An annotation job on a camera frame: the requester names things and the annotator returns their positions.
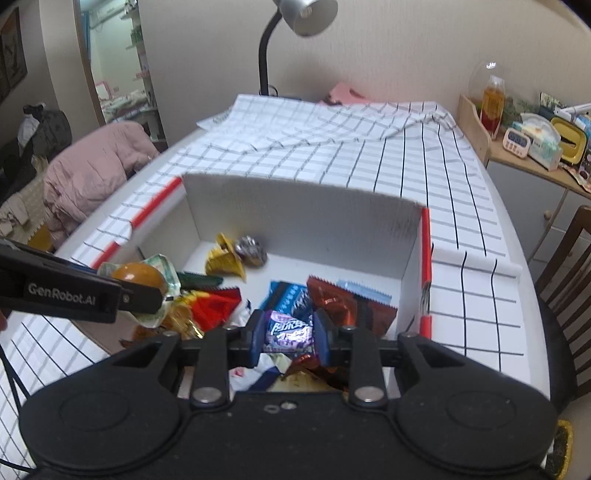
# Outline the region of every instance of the blue curtain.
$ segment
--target blue curtain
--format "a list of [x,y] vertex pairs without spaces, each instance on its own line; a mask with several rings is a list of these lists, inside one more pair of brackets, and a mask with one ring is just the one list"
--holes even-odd
[[86,52],[90,60],[90,12],[82,12],[82,34],[86,44]]

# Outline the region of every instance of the bottle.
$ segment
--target bottle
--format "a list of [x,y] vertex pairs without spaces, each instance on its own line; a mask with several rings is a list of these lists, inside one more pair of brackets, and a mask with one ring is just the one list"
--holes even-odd
[[505,81],[491,75],[482,94],[480,121],[494,140],[501,126],[503,108],[505,107]]

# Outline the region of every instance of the lamp neck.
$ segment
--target lamp neck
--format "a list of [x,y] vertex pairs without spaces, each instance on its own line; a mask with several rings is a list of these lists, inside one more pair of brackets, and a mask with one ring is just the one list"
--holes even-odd
[[269,39],[271,34],[275,30],[277,24],[281,21],[283,16],[281,12],[277,10],[271,21],[268,23],[265,31],[261,37],[261,43],[259,45],[259,78],[261,80],[261,91],[260,94],[269,96],[269,77],[267,71],[267,47],[269,45]]

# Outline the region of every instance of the red candy wrapper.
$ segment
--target red candy wrapper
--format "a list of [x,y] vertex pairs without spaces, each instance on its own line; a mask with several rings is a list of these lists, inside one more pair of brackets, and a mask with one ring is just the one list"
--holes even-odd
[[323,309],[332,322],[343,325],[358,325],[363,321],[377,337],[383,337],[396,318],[398,309],[375,300],[366,299],[316,277],[309,277],[308,295],[314,307]]
[[240,305],[239,288],[225,290],[192,291],[184,301],[191,307],[193,321],[207,332],[226,322]]

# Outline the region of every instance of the black chair seat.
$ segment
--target black chair seat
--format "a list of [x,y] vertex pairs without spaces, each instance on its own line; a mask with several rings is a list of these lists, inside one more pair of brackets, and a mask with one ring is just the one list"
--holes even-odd
[[550,373],[550,401],[560,413],[575,399],[577,375],[569,343],[560,329],[556,315],[538,297]]

